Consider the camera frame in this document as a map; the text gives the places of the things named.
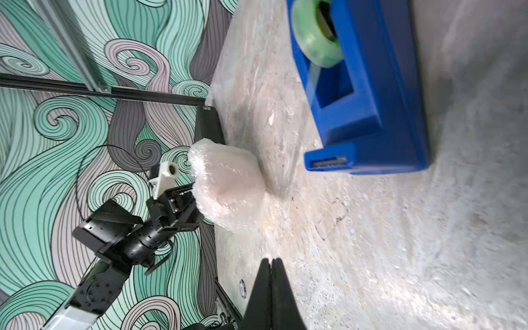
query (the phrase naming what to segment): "bubble wrap bundle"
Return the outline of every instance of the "bubble wrap bundle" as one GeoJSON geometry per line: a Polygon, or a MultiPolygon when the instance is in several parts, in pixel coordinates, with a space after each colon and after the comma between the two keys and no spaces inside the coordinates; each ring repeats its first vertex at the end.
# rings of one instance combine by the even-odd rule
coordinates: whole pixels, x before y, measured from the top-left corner
{"type": "Polygon", "coordinates": [[[200,212],[232,232],[255,230],[266,192],[257,158],[250,151],[201,139],[191,147],[189,161],[200,212]]]}

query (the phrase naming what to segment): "tape roll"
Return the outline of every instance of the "tape roll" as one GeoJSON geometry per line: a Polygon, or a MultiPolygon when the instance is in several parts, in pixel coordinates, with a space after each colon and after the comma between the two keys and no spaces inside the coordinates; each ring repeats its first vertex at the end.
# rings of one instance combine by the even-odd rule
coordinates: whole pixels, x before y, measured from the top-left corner
{"type": "Polygon", "coordinates": [[[341,44],[336,38],[331,40],[321,26],[323,18],[318,13],[321,2],[332,0],[295,0],[291,7],[291,28],[295,40],[304,55],[322,68],[331,68],[343,60],[341,44]]]}

